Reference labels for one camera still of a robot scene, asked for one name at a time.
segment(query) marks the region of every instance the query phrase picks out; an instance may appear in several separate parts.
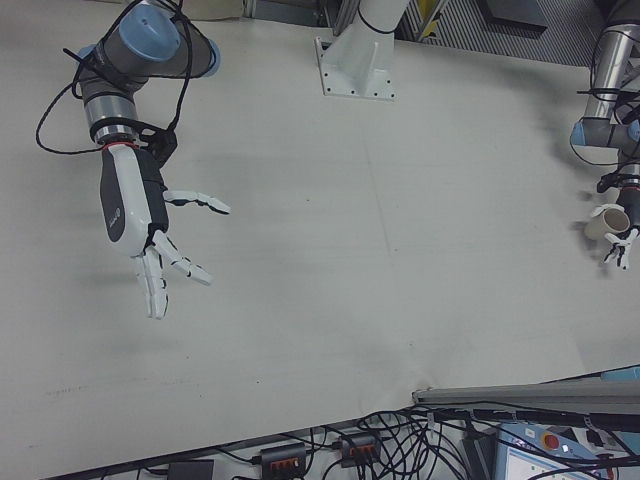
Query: blue joint cap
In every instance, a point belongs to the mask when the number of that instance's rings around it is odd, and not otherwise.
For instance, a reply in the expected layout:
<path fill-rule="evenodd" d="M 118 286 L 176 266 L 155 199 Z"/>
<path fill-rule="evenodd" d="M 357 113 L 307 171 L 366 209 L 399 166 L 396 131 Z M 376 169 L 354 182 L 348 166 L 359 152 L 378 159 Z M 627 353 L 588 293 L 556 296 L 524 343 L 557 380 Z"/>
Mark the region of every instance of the blue joint cap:
<path fill-rule="evenodd" d="M 627 129 L 627 133 L 629 134 L 629 138 L 634 142 L 640 141 L 640 122 L 638 122 L 638 120 L 631 122 L 631 125 L 629 125 L 629 128 Z"/>
<path fill-rule="evenodd" d="M 209 44 L 211 44 L 211 52 L 213 56 L 211 57 L 209 70 L 207 70 L 206 73 L 202 75 L 203 77 L 210 77 L 211 75 L 216 73 L 220 69 L 220 65 L 222 64 L 222 54 L 220 53 L 218 45 L 216 45 L 216 43 L 209 38 L 207 40 L 209 40 Z"/>
<path fill-rule="evenodd" d="M 578 145 L 584 147 L 587 144 L 587 139 L 584 136 L 584 125 L 582 120 L 573 126 L 573 132 L 571 132 L 571 145 Z"/>
<path fill-rule="evenodd" d="M 87 45 L 86 47 L 82 47 L 78 51 L 78 56 L 80 58 L 85 58 L 87 55 L 89 55 L 91 52 L 93 52 L 94 48 L 96 48 L 96 44 L 95 43 L 92 43 L 91 45 Z"/>
<path fill-rule="evenodd" d="M 129 50 L 151 62 L 166 62 L 180 48 L 175 25 L 153 5 L 136 6 L 122 19 L 118 32 Z"/>

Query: metal grating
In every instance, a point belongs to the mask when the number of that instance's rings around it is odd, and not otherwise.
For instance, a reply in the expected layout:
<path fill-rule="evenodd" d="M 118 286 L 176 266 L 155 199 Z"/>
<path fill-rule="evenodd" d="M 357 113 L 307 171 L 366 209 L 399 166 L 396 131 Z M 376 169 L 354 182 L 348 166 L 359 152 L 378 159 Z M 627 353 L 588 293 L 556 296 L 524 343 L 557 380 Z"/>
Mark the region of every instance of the metal grating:
<path fill-rule="evenodd" d="M 563 65 L 589 66 L 604 25 L 593 0 L 538 0 L 549 22 L 543 33 L 489 25 L 476 0 L 450 0 L 435 37 L 424 43 Z"/>

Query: robotic finger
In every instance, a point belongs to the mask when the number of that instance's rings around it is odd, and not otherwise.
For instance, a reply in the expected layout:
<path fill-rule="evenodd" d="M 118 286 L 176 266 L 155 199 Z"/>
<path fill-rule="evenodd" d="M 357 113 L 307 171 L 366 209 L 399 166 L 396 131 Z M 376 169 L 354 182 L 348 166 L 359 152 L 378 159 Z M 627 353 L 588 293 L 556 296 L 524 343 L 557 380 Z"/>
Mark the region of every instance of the robotic finger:
<path fill-rule="evenodd" d="M 200 207 L 209 207 L 212 211 L 221 215 L 229 215 L 231 213 L 231 207 L 227 204 L 204 193 L 190 190 L 166 190 L 163 193 L 163 197 L 165 202 L 177 207 L 182 207 L 187 203 L 195 203 Z"/>
<path fill-rule="evenodd" d="M 196 265 L 191 262 L 187 257 L 183 257 L 164 232 L 156 230 L 153 235 L 153 239 L 151 240 L 151 247 L 149 248 L 154 249 L 160 255 L 165 257 L 171 263 L 173 268 L 186 275 L 187 278 L 201 283 L 202 285 L 211 285 L 213 282 L 211 274 L 204 270 L 200 265 Z"/>
<path fill-rule="evenodd" d="M 623 270 L 628 270 L 629 263 L 629 254 L 631 252 L 631 246 L 638 235 L 640 234 L 640 230 L 638 228 L 631 228 L 627 232 L 621 235 L 614 235 L 612 233 L 607 233 L 605 238 L 611 242 L 612 247 L 607 256 L 604 259 L 604 263 L 609 263 L 614 258 L 616 259 L 616 263 L 618 267 Z"/>
<path fill-rule="evenodd" d="M 162 259 L 153 248 L 147 247 L 143 255 L 133 257 L 138 283 L 145 293 L 147 316 L 161 320 L 169 303 L 167 282 L 162 277 Z"/>

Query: cup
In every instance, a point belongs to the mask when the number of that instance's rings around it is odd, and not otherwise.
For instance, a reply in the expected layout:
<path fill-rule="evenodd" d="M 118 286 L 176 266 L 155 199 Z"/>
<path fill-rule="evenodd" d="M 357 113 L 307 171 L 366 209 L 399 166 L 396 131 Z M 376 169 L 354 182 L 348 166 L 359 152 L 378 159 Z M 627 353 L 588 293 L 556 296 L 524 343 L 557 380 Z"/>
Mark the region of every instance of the cup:
<path fill-rule="evenodd" d="M 631 222 L 626 213 L 616 208 L 607 208 L 587 223 L 584 234 L 591 240 L 600 240 L 606 233 L 626 232 L 630 226 Z"/>

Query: robotic arm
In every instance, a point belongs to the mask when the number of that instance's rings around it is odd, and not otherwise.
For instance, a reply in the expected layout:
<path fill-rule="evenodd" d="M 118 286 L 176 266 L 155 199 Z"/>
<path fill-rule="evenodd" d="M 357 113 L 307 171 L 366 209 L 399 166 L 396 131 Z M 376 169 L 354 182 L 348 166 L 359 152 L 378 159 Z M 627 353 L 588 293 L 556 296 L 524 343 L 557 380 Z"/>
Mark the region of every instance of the robotic arm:
<path fill-rule="evenodd" d="M 597 185 L 598 193 L 618 188 L 618 199 L 614 205 L 596 208 L 592 217 L 605 215 L 611 209 L 626 214 L 624 229 L 604 234 L 612 244 L 605 262 L 616 259 L 623 269 L 629 267 L 629 251 L 640 233 L 640 107 L 633 105 L 638 89 L 631 92 L 631 82 L 627 81 L 629 58 L 638 40 L 640 2 L 619 0 L 598 40 L 602 54 L 599 63 L 592 66 L 585 114 L 571 134 L 573 145 L 618 150 L 617 168 Z"/>
<path fill-rule="evenodd" d="M 160 169 L 177 146 L 178 115 L 167 130 L 138 121 L 133 94 L 150 77 L 188 82 L 213 75 L 220 65 L 217 46 L 173 7 L 163 0 L 130 4 L 98 44 L 81 50 L 76 73 L 91 138 L 102 148 L 100 200 L 107 235 L 116 251 L 134 262 L 148 316 L 157 319 L 164 317 L 168 302 L 163 261 L 198 283 L 212 281 L 167 236 L 165 203 L 230 212 L 208 195 L 165 186 Z M 148 130 L 153 134 L 143 133 Z"/>

